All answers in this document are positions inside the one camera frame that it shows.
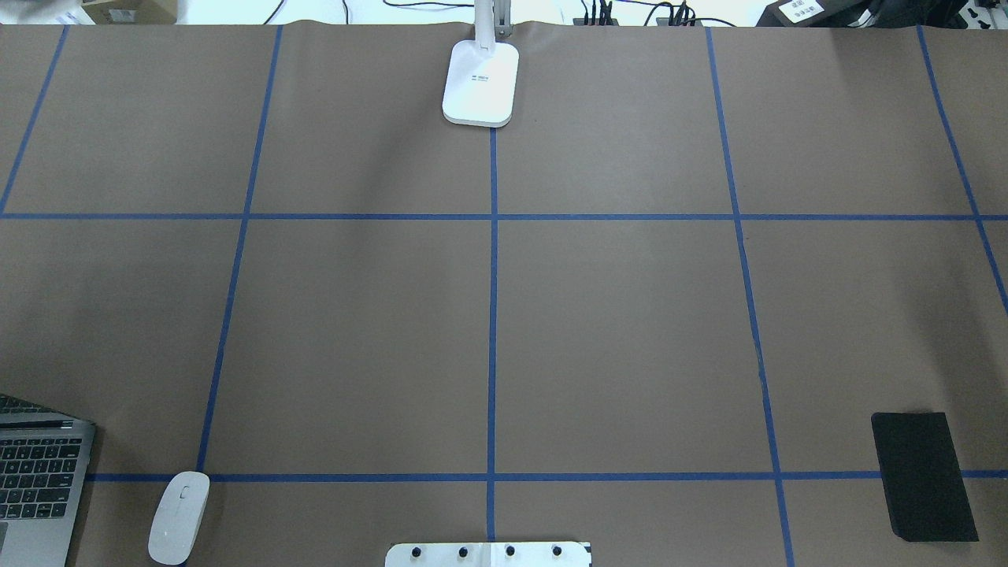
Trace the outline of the white computer mouse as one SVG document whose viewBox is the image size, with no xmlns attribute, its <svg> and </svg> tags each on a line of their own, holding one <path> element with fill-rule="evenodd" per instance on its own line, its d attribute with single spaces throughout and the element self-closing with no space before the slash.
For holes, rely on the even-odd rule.
<svg viewBox="0 0 1008 567">
<path fill-rule="evenodd" d="M 188 560 L 206 511 L 211 480 L 197 471 L 180 472 L 166 485 L 154 514 L 148 538 L 148 555 L 162 565 Z"/>
</svg>

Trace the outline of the white desk lamp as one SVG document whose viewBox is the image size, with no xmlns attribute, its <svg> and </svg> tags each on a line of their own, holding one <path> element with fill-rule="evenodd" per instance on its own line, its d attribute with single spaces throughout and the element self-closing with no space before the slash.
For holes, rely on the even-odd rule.
<svg viewBox="0 0 1008 567">
<path fill-rule="evenodd" d="M 444 86 L 443 117 L 453 124 L 499 128 L 512 118 L 520 54 L 511 1 L 476 1 L 474 39 L 454 44 Z"/>
</svg>

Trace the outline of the grey laptop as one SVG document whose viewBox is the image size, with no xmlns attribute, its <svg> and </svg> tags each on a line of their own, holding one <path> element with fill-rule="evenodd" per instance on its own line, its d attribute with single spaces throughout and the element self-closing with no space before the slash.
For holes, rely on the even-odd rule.
<svg viewBox="0 0 1008 567">
<path fill-rule="evenodd" d="M 1 396 L 3 566 L 65 566 L 96 424 Z"/>
</svg>

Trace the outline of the cardboard box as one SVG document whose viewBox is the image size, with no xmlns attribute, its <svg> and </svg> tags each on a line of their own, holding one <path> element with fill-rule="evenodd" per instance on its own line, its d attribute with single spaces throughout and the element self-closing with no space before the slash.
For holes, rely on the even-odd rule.
<svg viewBox="0 0 1008 567">
<path fill-rule="evenodd" d="M 82 1 L 80 7 L 94 24 L 165 24 L 179 18 L 179 1 Z"/>
</svg>

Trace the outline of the black mouse pad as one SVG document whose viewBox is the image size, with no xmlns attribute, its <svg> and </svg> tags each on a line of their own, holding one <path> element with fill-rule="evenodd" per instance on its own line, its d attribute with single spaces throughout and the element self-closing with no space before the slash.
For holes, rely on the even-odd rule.
<svg viewBox="0 0 1008 567">
<path fill-rule="evenodd" d="M 944 412 L 872 413 L 892 531 L 910 543 L 975 543 L 978 530 Z"/>
</svg>

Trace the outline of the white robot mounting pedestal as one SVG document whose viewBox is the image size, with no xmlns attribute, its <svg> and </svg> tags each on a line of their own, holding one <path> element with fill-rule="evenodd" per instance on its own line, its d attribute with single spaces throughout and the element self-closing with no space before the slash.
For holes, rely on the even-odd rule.
<svg viewBox="0 0 1008 567">
<path fill-rule="evenodd" d="M 591 544 L 573 541 L 395 544 L 385 566 L 591 566 Z"/>
</svg>

